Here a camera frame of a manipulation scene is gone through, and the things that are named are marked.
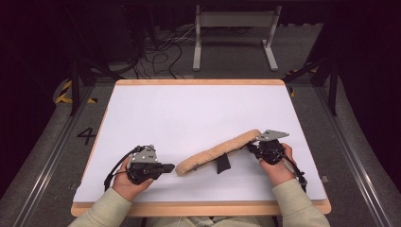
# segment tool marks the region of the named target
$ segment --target person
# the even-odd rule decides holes
[[[292,148],[282,144],[285,154],[292,158]],[[126,159],[121,166],[126,166]],[[260,166],[269,176],[283,217],[283,225],[291,226],[330,226],[327,218],[311,202],[286,165],[284,160],[276,165],[269,165],[259,160]],[[94,205],[77,217],[70,226],[119,226],[130,210],[135,197],[150,187],[153,180],[149,179],[139,185],[130,182],[127,174],[116,174],[113,186],[109,188]],[[248,227],[274,226],[270,217],[185,217],[185,218],[150,218],[147,226],[164,227]]]

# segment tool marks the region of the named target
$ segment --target person's left hand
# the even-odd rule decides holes
[[[126,173],[126,167],[129,161],[130,157],[127,157],[121,164],[121,167],[117,170],[112,188],[127,201],[133,201],[139,193],[150,187],[153,179],[148,179],[139,185],[132,183],[128,179],[128,175]]]

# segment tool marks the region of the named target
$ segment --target table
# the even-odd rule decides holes
[[[269,130],[289,133],[280,142],[299,150],[294,151],[294,159],[308,180],[307,194],[318,209],[328,214],[329,199],[287,88],[279,79],[119,80],[71,212],[79,216],[92,206],[103,193],[108,172],[133,147],[151,143],[159,162],[177,165],[247,129],[263,131],[268,125]],[[128,216],[279,215],[280,209],[270,192],[271,183],[261,168],[255,167],[254,156],[242,150],[231,153],[232,168],[219,175],[213,164],[185,177],[177,177],[174,172],[163,174],[137,197]]]

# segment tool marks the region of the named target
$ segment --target hand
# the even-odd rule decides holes
[[[121,164],[121,167],[117,170],[114,177],[113,189],[127,201],[133,201],[139,193],[150,187],[153,179],[147,179],[139,185],[132,183],[128,179],[128,175],[126,173],[126,167],[129,161],[130,157],[127,157]]]
[[[283,146],[284,153],[288,156],[289,160],[294,162],[294,164],[296,165],[295,161],[292,159],[292,148],[287,144],[281,144],[281,145]],[[266,163],[266,161],[263,159],[259,160],[260,166],[268,174],[271,182],[273,183],[273,186],[276,186],[280,183],[284,183],[295,178],[295,175],[289,172],[286,166],[284,166],[284,162],[286,161],[287,160],[283,158],[282,161],[278,162],[276,165],[270,165]]]

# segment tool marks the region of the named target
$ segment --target sleeve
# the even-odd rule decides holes
[[[119,226],[130,207],[131,202],[109,188],[91,209],[77,217],[69,226]]]
[[[281,183],[272,190],[280,206],[285,227],[330,226],[325,215],[312,204],[297,180]]]

